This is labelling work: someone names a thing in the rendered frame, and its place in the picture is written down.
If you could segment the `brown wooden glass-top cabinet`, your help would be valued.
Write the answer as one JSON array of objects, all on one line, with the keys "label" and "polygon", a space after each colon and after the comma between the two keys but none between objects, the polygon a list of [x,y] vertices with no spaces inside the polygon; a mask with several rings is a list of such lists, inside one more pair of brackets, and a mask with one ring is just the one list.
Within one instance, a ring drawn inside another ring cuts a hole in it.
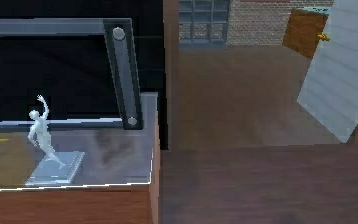
[{"label": "brown wooden glass-top cabinet", "polygon": [[0,224],[158,224],[158,96],[143,127],[119,118],[52,120],[59,167],[28,140],[30,122],[0,122]]}]

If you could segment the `brown wooden room door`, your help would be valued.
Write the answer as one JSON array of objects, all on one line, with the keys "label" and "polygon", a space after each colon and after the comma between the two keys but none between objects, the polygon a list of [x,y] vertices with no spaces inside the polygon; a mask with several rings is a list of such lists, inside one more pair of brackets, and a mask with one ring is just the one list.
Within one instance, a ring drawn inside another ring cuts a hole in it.
[{"label": "brown wooden room door", "polygon": [[323,32],[327,14],[292,9],[283,38],[283,45],[312,59]]}]

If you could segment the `black television set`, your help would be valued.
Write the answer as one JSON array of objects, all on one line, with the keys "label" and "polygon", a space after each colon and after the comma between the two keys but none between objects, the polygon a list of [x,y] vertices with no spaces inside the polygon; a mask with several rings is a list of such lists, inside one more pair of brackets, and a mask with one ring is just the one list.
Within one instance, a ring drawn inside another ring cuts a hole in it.
[{"label": "black television set", "polygon": [[143,127],[129,18],[0,19],[0,130]]}]

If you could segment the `grey paned window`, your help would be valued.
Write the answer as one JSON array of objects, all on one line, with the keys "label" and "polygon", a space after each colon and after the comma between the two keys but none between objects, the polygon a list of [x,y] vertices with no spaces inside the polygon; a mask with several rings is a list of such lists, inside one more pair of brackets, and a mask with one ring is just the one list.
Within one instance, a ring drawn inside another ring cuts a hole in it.
[{"label": "grey paned window", "polygon": [[225,49],[230,0],[179,0],[179,47]]}]

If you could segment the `white dancer statuette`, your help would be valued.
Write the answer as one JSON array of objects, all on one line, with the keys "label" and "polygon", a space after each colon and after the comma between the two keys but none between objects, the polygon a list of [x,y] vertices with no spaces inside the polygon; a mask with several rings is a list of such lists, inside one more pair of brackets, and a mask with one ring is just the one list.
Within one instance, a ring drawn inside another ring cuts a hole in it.
[{"label": "white dancer statuette", "polygon": [[81,151],[58,152],[54,149],[52,137],[48,131],[49,107],[42,95],[38,95],[37,100],[43,104],[44,111],[43,114],[37,110],[29,112],[29,117],[34,123],[30,127],[27,138],[30,143],[44,152],[44,157],[25,185],[28,187],[69,185],[73,182],[85,153]]}]

